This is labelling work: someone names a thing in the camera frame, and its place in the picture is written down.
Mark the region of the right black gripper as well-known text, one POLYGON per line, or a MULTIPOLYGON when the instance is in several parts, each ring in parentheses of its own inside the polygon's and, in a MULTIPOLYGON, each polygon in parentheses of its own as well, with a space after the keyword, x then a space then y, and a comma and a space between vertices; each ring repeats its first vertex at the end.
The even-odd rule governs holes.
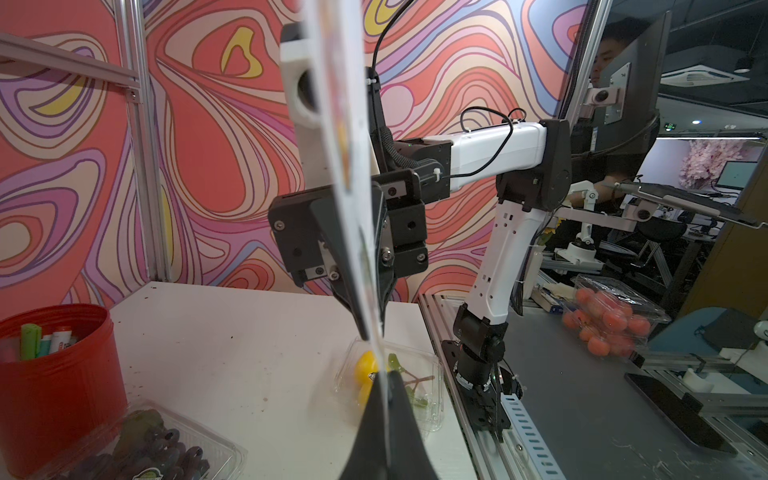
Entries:
POLYGON ((334 298, 369 339, 352 273, 352 253, 361 249, 376 267, 381 320, 398 278, 428 266, 427 227, 421 179, 404 169, 375 175, 370 198, 344 195, 332 186, 275 198, 268 221, 284 266, 297 285, 327 278, 334 298))

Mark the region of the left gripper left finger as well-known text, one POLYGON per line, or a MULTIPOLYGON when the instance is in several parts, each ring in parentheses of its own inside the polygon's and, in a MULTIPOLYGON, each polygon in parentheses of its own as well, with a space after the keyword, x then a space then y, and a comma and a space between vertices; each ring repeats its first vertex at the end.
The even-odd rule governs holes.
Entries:
POLYGON ((341 480, 387 479, 388 447, 385 430, 388 420, 387 375, 379 373, 374 377, 371 395, 363 411, 359 428, 347 462, 340 475, 341 480))

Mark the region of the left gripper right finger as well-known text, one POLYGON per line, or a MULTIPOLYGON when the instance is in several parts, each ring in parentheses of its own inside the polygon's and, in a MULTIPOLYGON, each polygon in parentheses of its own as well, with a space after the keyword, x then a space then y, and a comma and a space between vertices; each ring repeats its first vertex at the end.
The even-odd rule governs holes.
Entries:
POLYGON ((437 479, 399 372, 388 373, 388 387, 388 478, 437 479))

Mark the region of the white fruit sticker sheet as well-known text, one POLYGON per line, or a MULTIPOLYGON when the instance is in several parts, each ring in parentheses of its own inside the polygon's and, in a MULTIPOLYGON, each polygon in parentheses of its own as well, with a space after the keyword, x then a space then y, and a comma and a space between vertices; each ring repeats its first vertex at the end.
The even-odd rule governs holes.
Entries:
MULTIPOLYGON (((335 199, 370 198, 371 148, 361 3, 305 1, 304 31, 310 46, 314 97, 321 117, 326 160, 335 199)), ((386 373, 375 266, 357 249, 352 273, 377 366, 386 373)))

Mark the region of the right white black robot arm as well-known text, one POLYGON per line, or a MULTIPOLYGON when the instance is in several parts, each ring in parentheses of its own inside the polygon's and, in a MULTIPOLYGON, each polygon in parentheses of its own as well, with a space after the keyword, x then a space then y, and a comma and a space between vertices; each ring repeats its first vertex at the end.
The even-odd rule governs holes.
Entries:
MULTIPOLYGON (((378 76, 369 73, 367 82, 369 132, 380 168, 372 190, 381 304, 399 278, 427 267, 426 205, 471 181, 496 181, 491 239, 455 318, 455 338, 443 343, 443 352, 471 425, 500 433, 510 425, 501 408, 506 381, 499 371, 507 315, 520 306, 532 246, 570 185, 569 124, 503 117, 497 126, 474 131, 396 140, 384 121, 378 76)), ((354 310, 309 70, 289 68, 283 86, 307 188, 276 198, 268 219, 294 283, 327 279, 334 296, 354 310)))

